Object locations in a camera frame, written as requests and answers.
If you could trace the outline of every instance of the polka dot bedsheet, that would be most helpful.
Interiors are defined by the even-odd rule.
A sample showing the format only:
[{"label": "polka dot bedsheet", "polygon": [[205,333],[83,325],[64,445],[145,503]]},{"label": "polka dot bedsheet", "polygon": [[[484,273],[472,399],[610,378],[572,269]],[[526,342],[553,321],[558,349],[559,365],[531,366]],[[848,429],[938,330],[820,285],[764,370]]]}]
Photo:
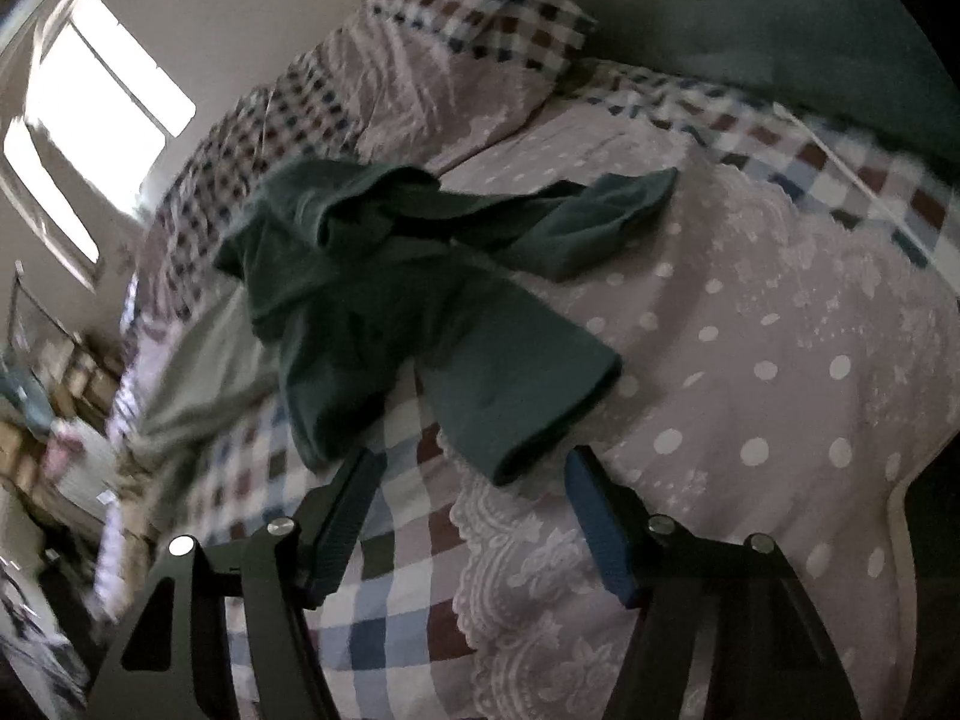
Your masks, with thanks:
[{"label": "polka dot bedsheet", "polygon": [[[898,491],[960,423],[955,298],[882,225],[801,212],[691,134],[551,100],[445,172],[450,190],[678,167],[656,229],[556,285],[517,281],[624,358],[611,393],[509,488],[446,445],[405,370],[368,445],[389,468],[340,590],[307,623],[343,717],[599,716],[634,614],[602,589],[560,462],[577,442],[654,511],[707,538],[771,533],[848,670],[864,717],[909,681],[909,541]],[[268,398],[203,450],[173,533],[219,543],[291,514],[325,481]],[[227,606],[256,717],[243,607]],[[694,682],[685,716],[703,708]]]},{"label": "polka dot bedsheet", "polygon": [[[517,720],[594,716],[610,694],[632,613],[600,589],[562,484],[563,456],[589,443],[648,508],[693,533],[771,533],[864,717],[897,717],[915,599],[896,500],[960,422],[947,282],[882,225],[803,213],[694,134],[584,101],[550,103],[445,186],[534,191],[663,167],[680,180],[654,234],[563,285],[517,276],[620,352],[611,394],[512,488],[446,452],[461,481],[450,518],[469,548],[453,608],[477,651],[474,703]],[[691,716],[706,689],[690,685]]]}]

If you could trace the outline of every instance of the checkered pillowcase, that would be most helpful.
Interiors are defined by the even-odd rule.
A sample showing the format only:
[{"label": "checkered pillowcase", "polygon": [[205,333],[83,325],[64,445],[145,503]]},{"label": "checkered pillowcase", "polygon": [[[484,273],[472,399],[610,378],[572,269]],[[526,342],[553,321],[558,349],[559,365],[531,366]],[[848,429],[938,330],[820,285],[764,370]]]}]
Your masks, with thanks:
[{"label": "checkered pillowcase", "polygon": [[157,212],[166,242],[161,273],[178,319],[189,319],[203,300],[220,237],[260,177],[295,154],[352,153],[355,130],[315,52],[214,127]]},{"label": "checkered pillowcase", "polygon": [[556,77],[593,30],[570,0],[366,0],[376,15],[427,30],[455,53],[522,61]]}]

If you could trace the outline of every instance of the bed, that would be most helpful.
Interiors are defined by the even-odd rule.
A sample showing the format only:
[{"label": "bed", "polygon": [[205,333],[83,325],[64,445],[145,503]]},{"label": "bed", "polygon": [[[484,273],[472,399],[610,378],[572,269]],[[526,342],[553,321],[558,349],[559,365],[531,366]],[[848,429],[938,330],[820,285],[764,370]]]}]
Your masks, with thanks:
[{"label": "bed", "polygon": [[[771,533],[864,717],[897,717],[916,649],[902,500],[960,427],[953,188],[867,130],[579,56],[591,28],[570,0],[364,0],[241,100],[150,229],[112,435],[136,432],[176,340],[223,288],[217,242],[292,154],[413,163],[478,194],[676,167],[664,215],[621,255],[563,284],[515,275],[624,360],[523,478],[488,483],[443,435],[414,367],[400,372],[365,439],[386,476],[340,590],[307,618],[333,699],[347,718],[599,716],[634,613],[603,591],[563,494],[565,451],[589,443],[700,536]],[[150,519],[146,488],[180,485],[160,545],[214,544],[291,514],[335,470],[306,469],[278,392],[188,454],[185,472],[140,467],[121,490],[133,514],[114,512],[104,533],[108,608],[143,567],[130,544]],[[257,717],[240,602],[227,627],[241,710]],[[705,697],[693,680],[685,714]]]}]

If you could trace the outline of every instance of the white wall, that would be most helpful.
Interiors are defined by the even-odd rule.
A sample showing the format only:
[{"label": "white wall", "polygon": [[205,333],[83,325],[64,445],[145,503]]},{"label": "white wall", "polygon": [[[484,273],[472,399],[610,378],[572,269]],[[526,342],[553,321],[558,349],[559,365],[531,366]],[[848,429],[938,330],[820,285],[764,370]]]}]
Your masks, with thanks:
[{"label": "white wall", "polygon": [[197,116],[157,160],[148,182],[162,196],[200,138],[237,98],[272,81],[360,0],[103,0],[197,105]]}]

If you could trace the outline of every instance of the fabric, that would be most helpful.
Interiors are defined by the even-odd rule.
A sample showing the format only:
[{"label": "fabric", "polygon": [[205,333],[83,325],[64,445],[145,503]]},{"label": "fabric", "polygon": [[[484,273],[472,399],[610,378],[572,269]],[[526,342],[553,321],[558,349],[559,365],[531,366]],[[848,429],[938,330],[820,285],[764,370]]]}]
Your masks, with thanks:
[{"label": "fabric", "polygon": [[463,252],[571,277],[661,210],[675,179],[469,196],[412,167],[294,160],[264,179],[216,263],[246,283],[254,331],[280,345],[308,466],[352,448],[413,356],[451,440],[502,484],[602,394],[619,361]]},{"label": "fabric", "polygon": [[899,0],[573,0],[590,56],[845,117],[960,165],[960,89]]},{"label": "fabric", "polygon": [[26,607],[15,603],[13,598],[4,598],[0,605],[0,664],[5,688],[0,693],[0,710],[7,717],[82,720],[90,679],[83,661],[61,632],[47,632]]},{"label": "fabric", "polygon": [[[517,279],[611,343],[624,371],[512,488],[462,466],[451,520],[472,557],[454,608],[477,649],[477,714],[590,715],[610,694],[634,617],[597,591],[563,492],[565,451],[588,443],[651,511],[693,533],[771,533],[864,717],[899,717],[914,603],[901,583],[909,590],[913,569],[887,505],[960,427],[960,377],[944,365],[960,355],[949,286],[881,229],[802,215],[781,188],[716,166],[692,136],[598,107],[548,105],[445,186],[531,191],[557,175],[670,165],[680,179],[654,242],[570,284]],[[688,709],[703,698],[695,680]]]},{"label": "fabric", "polygon": [[54,419],[40,465],[43,477],[48,482],[59,482],[72,461],[81,456],[83,456],[83,440],[70,430],[69,424],[64,420]]},{"label": "fabric", "polygon": [[574,66],[565,93],[613,117],[649,119],[659,129],[688,133],[710,159],[779,185],[805,213],[829,214],[848,229],[884,229],[914,265],[932,266],[960,293],[956,170],[890,148],[869,130],[803,115],[803,123],[893,212],[896,223],[890,223],[808,132],[777,116],[771,103],[753,95],[594,60]]},{"label": "fabric", "polygon": [[123,567],[124,527],[120,501],[107,503],[103,537],[97,549],[97,565],[93,574],[93,598],[113,621],[133,603],[133,594],[143,586],[146,573],[139,577],[125,576]]},{"label": "fabric", "polygon": [[[896,586],[909,571],[894,558],[885,500],[957,425],[952,296],[881,227],[798,215],[781,189],[704,163],[712,156],[691,138],[556,101],[445,186],[529,191],[683,168],[665,218],[636,247],[568,285],[517,276],[625,360],[566,441],[590,443],[618,481],[698,535],[771,533],[827,623],[864,717],[896,717],[896,683],[910,672]],[[810,303],[794,302],[800,288]],[[834,365],[843,356],[849,370]],[[776,367],[772,378],[761,362]],[[762,461],[752,439],[766,442]],[[634,618],[601,589],[557,460],[493,488],[443,456],[409,367],[365,443],[386,450],[387,476],[344,584],[307,618],[342,716],[599,716]],[[335,469],[318,477],[304,465],[285,408],[268,398],[205,448],[169,536],[241,538],[294,512]],[[227,624],[238,696],[253,712],[242,604],[229,602]],[[693,688],[691,710],[704,696]]]},{"label": "fabric", "polygon": [[214,252],[267,170],[301,153],[445,170],[522,127],[591,28],[570,0],[364,0],[239,100],[176,177],[140,252],[112,440],[138,420],[170,338],[221,285]]},{"label": "fabric", "polygon": [[56,490],[73,506],[103,522],[107,512],[101,496],[116,486],[116,452],[81,419],[69,423],[69,432],[83,449],[56,480]]},{"label": "fabric", "polygon": [[235,280],[184,329],[128,446],[156,471],[173,453],[216,435],[277,388],[277,350],[253,336],[246,290]]}]

